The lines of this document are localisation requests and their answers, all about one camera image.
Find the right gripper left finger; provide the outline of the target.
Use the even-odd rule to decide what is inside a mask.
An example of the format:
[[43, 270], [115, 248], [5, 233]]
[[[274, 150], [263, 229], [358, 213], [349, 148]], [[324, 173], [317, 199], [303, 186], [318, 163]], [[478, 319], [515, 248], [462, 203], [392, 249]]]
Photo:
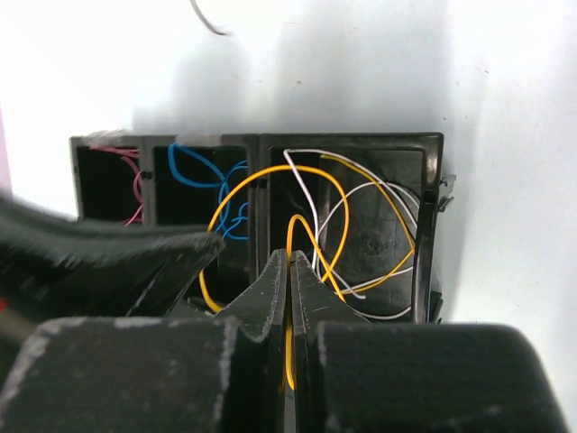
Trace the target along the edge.
[[281, 432], [287, 254], [214, 317], [59, 318], [23, 343], [4, 432]]

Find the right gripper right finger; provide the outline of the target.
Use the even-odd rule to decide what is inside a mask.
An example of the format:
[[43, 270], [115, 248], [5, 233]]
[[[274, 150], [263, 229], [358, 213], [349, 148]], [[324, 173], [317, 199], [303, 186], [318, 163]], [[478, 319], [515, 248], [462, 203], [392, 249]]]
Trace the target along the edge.
[[300, 432], [564, 432], [544, 368], [515, 328], [372, 324], [290, 264]]

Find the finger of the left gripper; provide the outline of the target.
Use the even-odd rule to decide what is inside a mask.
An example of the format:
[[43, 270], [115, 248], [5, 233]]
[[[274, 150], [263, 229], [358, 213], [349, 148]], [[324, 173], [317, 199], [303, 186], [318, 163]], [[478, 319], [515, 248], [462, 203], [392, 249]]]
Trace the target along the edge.
[[1, 298], [34, 318], [166, 317], [223, 248], [199, 226], [71, 221], [1, 197]]

